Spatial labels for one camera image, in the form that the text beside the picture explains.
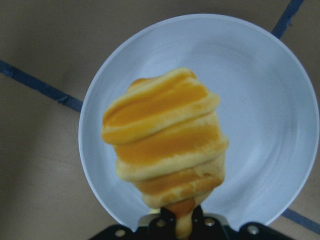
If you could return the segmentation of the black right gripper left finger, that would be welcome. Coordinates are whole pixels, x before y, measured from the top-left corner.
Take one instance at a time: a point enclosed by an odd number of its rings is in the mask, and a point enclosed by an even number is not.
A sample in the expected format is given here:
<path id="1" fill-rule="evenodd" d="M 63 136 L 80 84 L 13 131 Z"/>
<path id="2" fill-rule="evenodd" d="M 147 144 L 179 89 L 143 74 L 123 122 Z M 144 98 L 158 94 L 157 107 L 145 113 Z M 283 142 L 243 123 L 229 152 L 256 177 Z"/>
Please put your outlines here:
<path id="1" fill-rule="evenodd" d="M 175 240 L 176 216 L 166 208 L 160 213 L 141 217 L 135 231 L 121 224 L 111 225 L 96 235 L 92 240 Z"/>

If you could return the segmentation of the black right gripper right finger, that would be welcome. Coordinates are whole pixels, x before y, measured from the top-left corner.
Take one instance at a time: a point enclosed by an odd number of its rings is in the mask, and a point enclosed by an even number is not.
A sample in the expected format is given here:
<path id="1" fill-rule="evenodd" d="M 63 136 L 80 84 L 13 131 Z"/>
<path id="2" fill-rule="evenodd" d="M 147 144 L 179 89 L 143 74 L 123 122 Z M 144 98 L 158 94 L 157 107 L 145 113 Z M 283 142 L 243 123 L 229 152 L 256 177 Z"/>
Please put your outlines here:
<path id="1" fill-rule="evenodd" d="M 189 240 L 277 240 L 278 233 L 271 228 L 249 222 L 239 230 L 232 229 L 226 219 L 220 215 L 205 214 L 197 206 L 192 213 L 192 233 Z"/>

